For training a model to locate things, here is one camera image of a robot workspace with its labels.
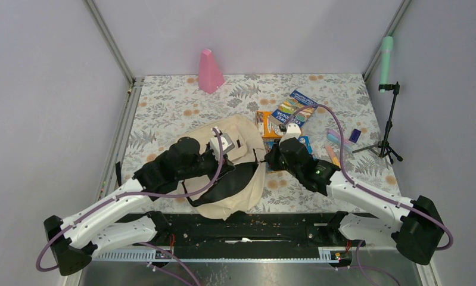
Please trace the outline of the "beige canvas backpack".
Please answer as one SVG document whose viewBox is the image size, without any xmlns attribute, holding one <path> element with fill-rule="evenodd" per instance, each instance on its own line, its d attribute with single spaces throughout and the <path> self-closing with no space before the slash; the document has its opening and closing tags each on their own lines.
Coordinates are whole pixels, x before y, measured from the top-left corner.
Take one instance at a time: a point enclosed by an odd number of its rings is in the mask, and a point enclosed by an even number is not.
<svg viewBox="0 0 476 286">
<path fill-rule="evenodd" d="M 217 126 L 227 133 L 235 148 L 226 155 L 235 170 L 210 186 L 209 179 L 195 178 L 195 155 L 213 150 L 209 140 Z M 257 204 L 265 184 L 266 154 L 258 129 L 251 120 L 233 115 L 179 136 L 153 161 L 145 163 L 120 186 L 126 199 L 140 205 L 162 199 L 185 200 L 200 215 L 209 219 L 227 219 Z"/>
</svg>

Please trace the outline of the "dark blue treehouse book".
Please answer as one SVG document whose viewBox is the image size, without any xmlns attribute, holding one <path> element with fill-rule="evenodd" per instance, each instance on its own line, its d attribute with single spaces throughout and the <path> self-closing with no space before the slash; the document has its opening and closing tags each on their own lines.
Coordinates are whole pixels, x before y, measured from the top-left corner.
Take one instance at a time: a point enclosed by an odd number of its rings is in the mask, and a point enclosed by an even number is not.
<svg viewBox="0 0 476 286">
<path fill-rule="evenodd" d="M 273 111 L 269 120 L 275 125 L 295 123 L 302 128 L 316 110 L 316 104 L 316 101 L 295 90 Z"/>
</svg>

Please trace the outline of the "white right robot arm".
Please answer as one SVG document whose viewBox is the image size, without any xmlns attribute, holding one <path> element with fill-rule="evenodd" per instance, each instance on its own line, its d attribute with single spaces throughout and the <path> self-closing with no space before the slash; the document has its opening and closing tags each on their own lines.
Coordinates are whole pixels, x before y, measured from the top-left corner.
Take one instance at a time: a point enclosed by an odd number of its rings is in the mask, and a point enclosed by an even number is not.
<svg viewBox="0 0 476 286">
<path fill-rule="evenodd" d="M 427 197 L 394 196 L 359 183 L 337 165 L 315 159 L 295 138 L 277 139 L 265 155 L 273 170 L 286 171 L 305 189 L 346 201 L 371 217 L 339 212 L 326 230 L 334 245 L 347 240 L 394 246 L 405 258 L 419 265 L 430 263 L 447 229 L 439 212 Z"/>
</svg>

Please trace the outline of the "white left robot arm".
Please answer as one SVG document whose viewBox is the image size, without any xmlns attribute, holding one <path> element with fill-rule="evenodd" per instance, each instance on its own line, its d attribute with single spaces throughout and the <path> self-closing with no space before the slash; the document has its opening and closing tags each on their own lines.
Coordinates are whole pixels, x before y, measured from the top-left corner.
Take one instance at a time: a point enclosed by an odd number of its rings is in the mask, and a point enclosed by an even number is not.
<svg viewBox="0 0 476 286">
<path fill-rule="evenodd" d="M 158 198 L 176 198 L 173 191 L 186 179 L 208 176 L 210 182 L 196 194 L 208 190 L 234 169 L 227 157 L 234 148 L 226 133 L 211 137 L 204 151 L 196 139 L 182 137 L 93 205 L 65 218 L 48 217 L 43 222 L 48 242 L 37 258 L 37 270 L 58 270 L 60 275 L 68 276 L 106 251 L 149 241 L 166 243 L 170 237 L 168 226 L 150 217 L 129 223 L 120 223 L 119 219 Z"/>
</svg>

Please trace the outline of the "light blue paperback book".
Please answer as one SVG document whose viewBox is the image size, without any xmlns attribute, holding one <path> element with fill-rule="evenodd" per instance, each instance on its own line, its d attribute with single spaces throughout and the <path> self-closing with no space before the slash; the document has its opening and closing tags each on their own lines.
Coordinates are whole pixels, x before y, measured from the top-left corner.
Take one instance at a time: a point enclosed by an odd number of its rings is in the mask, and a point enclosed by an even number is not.
<svg viewBox="0 0 476 286">
<path fill-rule="evenodd" d="M 266 154 L 268 154 L 272 150 L 273 145 L 276 141 L 279 141 L 279 139 L 265 139 L 264 140 Z M 306 147 L 308 153 L 312 156 L 313 149 L 311 147 L 309 137 L 302 135 L 298 138 L 298 141 L 299 143 L 303 144 Z M 265 162 L 266 162 L 266 173 L 275 173 L 276 171 L 271 169 L 271 167 L 269 166 L 269 163 L 267 161 Z"/>
</svg>

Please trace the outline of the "orange paperback book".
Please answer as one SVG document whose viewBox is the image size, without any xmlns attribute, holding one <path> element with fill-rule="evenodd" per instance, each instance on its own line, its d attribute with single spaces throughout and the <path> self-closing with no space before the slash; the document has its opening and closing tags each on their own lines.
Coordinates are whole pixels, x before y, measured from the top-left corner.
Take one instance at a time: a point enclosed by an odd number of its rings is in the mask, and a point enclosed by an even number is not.
<svg viewBox="0 0 476 286">
<path fill-rule="evenodd" d="M 279 139 L 284 134 L 280 128 L 271 121 L 271 115 L 271 111 L 256 111 L 256 126 L 263 139 Z"/>
</svg>

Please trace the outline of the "yellow highlighter pen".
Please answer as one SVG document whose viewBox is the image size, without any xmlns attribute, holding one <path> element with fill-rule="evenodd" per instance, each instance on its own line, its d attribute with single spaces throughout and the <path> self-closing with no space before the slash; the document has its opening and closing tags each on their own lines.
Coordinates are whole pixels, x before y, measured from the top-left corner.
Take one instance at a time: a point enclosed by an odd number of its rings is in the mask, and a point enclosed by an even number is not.
<svg viewBox="0 0 476 286">
<path fill-rule="evenodd" d="M 341 167 L 341 163 L 338 159 L 338 156 L 336 155 L 335 151 L 329 144 L 324 144 L 324 147 L 329 155 L 329 158 L 331 159 L 332 164 Z"/>
</svg>

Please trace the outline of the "light blue highlighter pen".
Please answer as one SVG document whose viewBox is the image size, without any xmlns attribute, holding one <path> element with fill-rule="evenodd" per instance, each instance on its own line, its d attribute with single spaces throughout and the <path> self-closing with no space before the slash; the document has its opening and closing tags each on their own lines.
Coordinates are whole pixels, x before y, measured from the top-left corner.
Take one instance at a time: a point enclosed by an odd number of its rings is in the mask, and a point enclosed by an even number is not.
<svg viewBox="0 0 476 286">
<path fill-rule="evenodd" d="M 340 138 L 333 135 L 333 134 L 327 134 L 327 139 L 330 140 L 331 142 L 337 144 L 337 145 L 341 145 L 341 141 L 340 141 Z M 348 144 L 346 142 L 343 142 L 343 149 L 349 153 L 352 153 L 353 152 L 353 146 L 351 144 Z"/>
</svg>

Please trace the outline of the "pink highlighter pen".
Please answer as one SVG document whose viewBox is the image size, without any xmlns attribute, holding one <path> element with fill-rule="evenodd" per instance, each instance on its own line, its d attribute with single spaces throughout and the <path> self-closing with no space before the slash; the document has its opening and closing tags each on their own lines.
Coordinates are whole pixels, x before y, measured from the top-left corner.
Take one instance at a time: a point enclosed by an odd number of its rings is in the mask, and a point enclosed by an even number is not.
<svg viewBox="0 0 476 286">
<path fill-rule="evenodd" d="M 354 143 L 350 142 L 350 141 L 349 141 L 348 139 L 346 139 L 345 137 L 342 138 L 341 135 L 340 135 L 336 130 L 328 129 L 327 134 L 329 134 L 329 133 L 330 133 L 330 134 L 333 134 L 333 135 L 335 135 L 335 136 L 337 136 L 337 137 L 339 137 L 340 140 L 343 139 L 343 142 L 346 142 L 346 143 L 348 143 L 348 144 L 351 144 L 352 146 L 354 145 Z"/>
</svg>

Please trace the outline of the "purple toy brick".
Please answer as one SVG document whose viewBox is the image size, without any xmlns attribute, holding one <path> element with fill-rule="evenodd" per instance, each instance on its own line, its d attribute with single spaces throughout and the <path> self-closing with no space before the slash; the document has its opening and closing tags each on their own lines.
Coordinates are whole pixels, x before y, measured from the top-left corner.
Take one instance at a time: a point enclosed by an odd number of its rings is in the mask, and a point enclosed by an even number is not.
<svg viewBox="0 0 476 286">
<path fill-rule="evenodd" d="M 362 134 L 361 130 L 353 129 L 349 136 L 349 141 L 352 143 L 357 143 L 361 134 Z"/>
</svg>

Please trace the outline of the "pink cone block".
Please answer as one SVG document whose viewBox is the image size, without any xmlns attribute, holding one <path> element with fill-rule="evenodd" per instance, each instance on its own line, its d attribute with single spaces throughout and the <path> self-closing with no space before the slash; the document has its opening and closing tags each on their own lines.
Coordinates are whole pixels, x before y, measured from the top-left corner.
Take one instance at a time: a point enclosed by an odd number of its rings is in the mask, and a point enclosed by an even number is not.
<svg viewBox="0 0 476 286">
<path fill-rule="evenodd" d="M 216 92 L 223 84 L 225 79 L 215 57 L 210 49 L 202 50 L 199 61 L 198 85 L 199 88 L 212 94 Z"/>
</svg>

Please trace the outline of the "black tripod stand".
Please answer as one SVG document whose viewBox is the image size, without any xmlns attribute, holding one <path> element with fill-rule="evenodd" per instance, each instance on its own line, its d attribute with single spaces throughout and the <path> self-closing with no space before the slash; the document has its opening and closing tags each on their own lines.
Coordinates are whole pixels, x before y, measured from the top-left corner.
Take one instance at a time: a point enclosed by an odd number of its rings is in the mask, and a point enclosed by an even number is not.
<svg viewBox="0 0 476 286">
<path fill-rule="evenodd" d="M 388 140 L 389 136 L 390 136 L 391 128 L 393 126 L 392 118 L 393 118 L 394 108 L 395 108 L 395 105 L 396 105 L 397 96 L 400 93 L 400 84 L 399 84 L 399 82 L 396 82 L 394 84 L 392 84 L 392 83 L 391 84 L 379 84 L 378 87 L 380 89 L 383 88 L 383 90 L 385 90 L 385 91 L 392 91 L 393 92 L 393 101 L 391 103 L 390 112 L 389 112 L 388 119 L 387 119 L 386 124 L 385 124 L 383 137 L 382 137 L 381 140 L 379 140 L 374 145 L 370 145 L 370 146 L 367 146 L 367 147 L 363 147 L 363 148 L 360 148 L 360 149 L 353 150 L 352 153 L 355 154 L 355 153 L 359 153 L 361 151 L 369 150 L 379 158 L 388 157 L 389 161 L 390 161 L 390 164 L 393 164 L 394 160 L 393 160 L 392 156 L 395 156 L 396 160 L 399 161 L 399 162 L 403 161 L 403 157 L 400 156 L 391 147 L 391 145 L 389 143 L 389 140 Z"/>
</svg>

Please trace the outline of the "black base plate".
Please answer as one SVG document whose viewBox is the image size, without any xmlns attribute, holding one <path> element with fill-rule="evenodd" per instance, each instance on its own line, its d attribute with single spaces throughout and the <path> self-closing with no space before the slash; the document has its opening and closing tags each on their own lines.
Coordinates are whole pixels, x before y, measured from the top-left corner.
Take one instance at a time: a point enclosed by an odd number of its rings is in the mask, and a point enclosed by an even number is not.
<svg viewBox="0 0 476 286">
<path fill-rule="evenodd" d="M 285 242 L 298 246 L 356 247 L 359 240 L 339 231 L 343 212 L 259 213 L 237 212 L 226 220 L 199 214 L 149 212 L 157 229 L 151 243 L 157 246 L 200 246 L 247 238 L 257 242 Z"/>
</svg>

